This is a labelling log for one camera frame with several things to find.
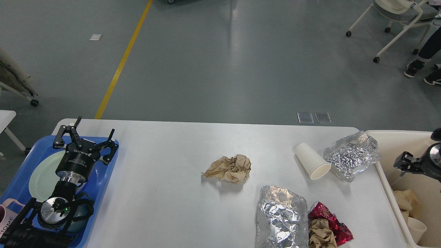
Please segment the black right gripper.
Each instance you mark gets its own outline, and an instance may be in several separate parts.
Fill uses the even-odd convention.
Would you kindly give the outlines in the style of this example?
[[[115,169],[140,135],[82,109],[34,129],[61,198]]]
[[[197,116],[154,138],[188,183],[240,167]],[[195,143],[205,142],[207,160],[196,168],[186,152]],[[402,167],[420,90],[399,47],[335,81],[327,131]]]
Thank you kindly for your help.
[[[431,139],[439,143],[429,146],[421,157],[413,157],[410,152],[403,152],[396,158],[393,167],[402,173],[424,174],[433,179],[441,179],[441,128],[432,132]]]

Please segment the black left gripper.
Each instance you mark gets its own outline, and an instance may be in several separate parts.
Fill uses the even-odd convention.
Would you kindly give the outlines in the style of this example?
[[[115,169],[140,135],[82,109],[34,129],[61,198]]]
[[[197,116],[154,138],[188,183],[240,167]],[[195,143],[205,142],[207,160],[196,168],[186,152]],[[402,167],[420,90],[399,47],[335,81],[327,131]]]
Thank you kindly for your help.
[[[66,133],[69,134],[71,141],[75,143],[77,148],[83,148],[81,138],[76,130],[81,119],[82,117],[78,117],[73,125],[60,126],[53,141],[54,149],[61,149],[67,146],[63,140],[63,135]],[[57,176],[60,178],[76,177],[79,182],[87,182],[97,161],[101,161],[105,165],[112,162],[112,159],[119,148],[119,145],[112,140],[114,132],[115,129],[112,129],[107,140],[98,144],[93,144],[89,153],[78,149],[67,150],[55,171]],[[107,154],[101,155],[101,151],[107,148],[109,148],[110,151]]]

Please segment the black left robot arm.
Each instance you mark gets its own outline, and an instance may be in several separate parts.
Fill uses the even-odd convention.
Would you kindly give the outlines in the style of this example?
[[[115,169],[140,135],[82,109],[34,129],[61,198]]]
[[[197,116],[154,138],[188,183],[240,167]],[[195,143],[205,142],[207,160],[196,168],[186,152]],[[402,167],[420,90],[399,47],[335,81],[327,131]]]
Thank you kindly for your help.
[[[117,159],[119,143],[109,137],[81,137],[81,121],[61,125],[39,139],[1,201],[22,204],[4,217],[2,248],[84,248]]]

